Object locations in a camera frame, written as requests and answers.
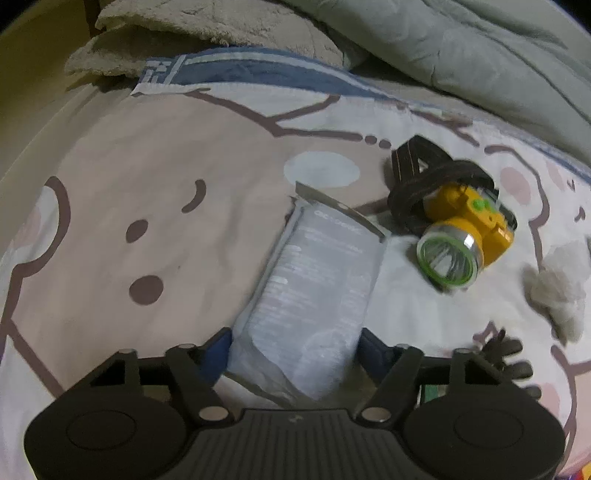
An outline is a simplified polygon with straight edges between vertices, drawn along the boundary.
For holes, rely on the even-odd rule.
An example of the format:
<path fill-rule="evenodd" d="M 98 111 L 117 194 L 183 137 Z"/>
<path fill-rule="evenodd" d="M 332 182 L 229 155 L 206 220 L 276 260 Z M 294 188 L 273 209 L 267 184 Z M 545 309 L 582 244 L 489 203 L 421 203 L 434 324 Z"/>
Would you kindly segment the playing card box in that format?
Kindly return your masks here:
<path fill-rule="evenodd" d="M 570 474 L 561 475 L 560 480 L 591 480 L 591 462 L 587 462 L 581 468 Z"/>

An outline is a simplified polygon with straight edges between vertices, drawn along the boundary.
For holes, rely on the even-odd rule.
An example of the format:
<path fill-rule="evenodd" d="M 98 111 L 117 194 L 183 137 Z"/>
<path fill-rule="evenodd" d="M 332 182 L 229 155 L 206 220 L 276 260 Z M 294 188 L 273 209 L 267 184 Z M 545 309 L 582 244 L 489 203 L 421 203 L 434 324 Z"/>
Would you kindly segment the grey duvet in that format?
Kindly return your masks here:
<path fill-rule="evenodd" d="M 479 1 L 291 5 L 415 80 L 590 161 L 590 65 L 548 30 Z"/>

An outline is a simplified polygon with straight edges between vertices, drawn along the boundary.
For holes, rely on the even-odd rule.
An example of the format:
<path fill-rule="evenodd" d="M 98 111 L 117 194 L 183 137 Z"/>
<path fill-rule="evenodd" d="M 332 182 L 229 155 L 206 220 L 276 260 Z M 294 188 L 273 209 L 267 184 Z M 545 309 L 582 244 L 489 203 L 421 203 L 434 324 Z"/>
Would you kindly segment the grey foil wipes packet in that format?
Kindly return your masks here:
<path fill-rule="evenodd" d="M 245 310 L 228 371 L 277 402 L 329 399 L 353 367 L 386 250 L 365 216 L 303 183 Z"/>

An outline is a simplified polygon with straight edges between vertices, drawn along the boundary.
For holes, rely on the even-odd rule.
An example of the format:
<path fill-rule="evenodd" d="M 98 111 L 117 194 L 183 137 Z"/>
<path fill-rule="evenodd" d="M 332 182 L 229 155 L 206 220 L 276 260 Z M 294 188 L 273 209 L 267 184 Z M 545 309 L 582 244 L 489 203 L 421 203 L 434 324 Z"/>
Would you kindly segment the beige fleece blanket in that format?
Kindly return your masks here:
<path fill-rule="evenodd" d="M 150 57 L 207 48 L 279 49 L 351 70 L 369 53 L 280 1 L 113 1 L 98 15 L 102 32 L 66 61 L 66 74 L 136 78 Z"/>

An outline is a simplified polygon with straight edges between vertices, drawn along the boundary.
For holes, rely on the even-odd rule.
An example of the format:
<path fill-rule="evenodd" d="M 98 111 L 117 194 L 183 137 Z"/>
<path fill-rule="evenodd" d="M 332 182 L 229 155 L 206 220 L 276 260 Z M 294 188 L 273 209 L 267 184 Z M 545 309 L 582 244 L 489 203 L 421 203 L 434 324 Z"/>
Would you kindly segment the yellow headlamp with black strap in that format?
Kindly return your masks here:
<path fill-rule="evenodd" d="M 419 238 L 419 267 L 442 290 L 469 288 L 513 245 L 518 227 L 494 180 L 420 135 L 394 150 L 391 163 L 388 208 L 401 230 Z"/>

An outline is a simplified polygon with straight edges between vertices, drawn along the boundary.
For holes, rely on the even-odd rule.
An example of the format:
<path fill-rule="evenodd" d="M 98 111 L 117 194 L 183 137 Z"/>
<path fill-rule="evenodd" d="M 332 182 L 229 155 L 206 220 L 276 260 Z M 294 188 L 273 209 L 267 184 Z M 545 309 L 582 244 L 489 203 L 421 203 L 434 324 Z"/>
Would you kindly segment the brown hair claw clip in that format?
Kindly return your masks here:
<path fill-rule="evenodd" d="M 504 377 L 515 382 L 533 377 L 533 367 L 528 360 L 510 360 L 523 352 L 523 343 L 507 335 L 505 329 L 494 334 L 483 346 L 480 355 Z"/>

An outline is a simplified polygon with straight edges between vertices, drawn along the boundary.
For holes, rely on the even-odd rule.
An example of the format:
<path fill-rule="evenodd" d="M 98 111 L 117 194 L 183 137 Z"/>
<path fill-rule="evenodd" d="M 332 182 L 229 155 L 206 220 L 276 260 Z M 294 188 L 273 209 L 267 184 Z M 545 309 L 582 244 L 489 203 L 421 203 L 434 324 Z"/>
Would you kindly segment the white tissue wad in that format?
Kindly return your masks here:
<path fill-rule="evenodd" d="M 578 343 L 590 299 L 590 238 L 553 247 L 538 268 L 522 269 L 522 282 L 527 302 L 548 319 L 554 337 L 563 346 Z"/>

